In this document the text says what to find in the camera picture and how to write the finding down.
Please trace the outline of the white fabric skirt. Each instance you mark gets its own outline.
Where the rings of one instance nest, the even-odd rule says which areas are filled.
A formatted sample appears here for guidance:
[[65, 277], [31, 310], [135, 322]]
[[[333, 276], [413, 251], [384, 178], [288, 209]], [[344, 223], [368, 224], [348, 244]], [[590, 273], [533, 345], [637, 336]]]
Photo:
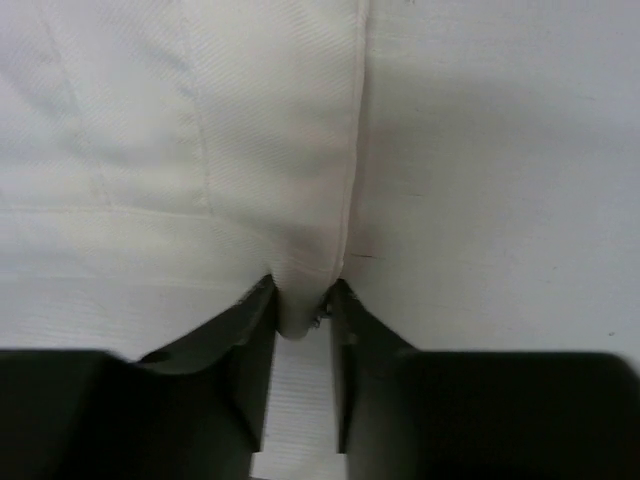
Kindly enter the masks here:
[[365, 1], [5, 1], [1, 331], [144, 341], [346, 248]]

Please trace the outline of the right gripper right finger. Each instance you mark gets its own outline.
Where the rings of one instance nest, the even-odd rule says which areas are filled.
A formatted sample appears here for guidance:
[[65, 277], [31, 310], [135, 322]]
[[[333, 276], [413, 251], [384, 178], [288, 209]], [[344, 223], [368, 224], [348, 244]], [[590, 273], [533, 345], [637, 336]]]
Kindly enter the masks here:
[[337, 282], [338, 450], [351, 479], [635, 479], [639, 378], [596, 352], [436, 352]]

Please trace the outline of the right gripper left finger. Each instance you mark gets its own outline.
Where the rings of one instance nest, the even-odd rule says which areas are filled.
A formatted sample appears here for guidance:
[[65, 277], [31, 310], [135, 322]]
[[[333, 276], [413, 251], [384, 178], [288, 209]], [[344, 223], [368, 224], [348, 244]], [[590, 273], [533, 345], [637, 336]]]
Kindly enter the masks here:
[[5, 479], [246, 479], [261, 449], [276, 288], [129, 361], [99, 350], [1, 354]]

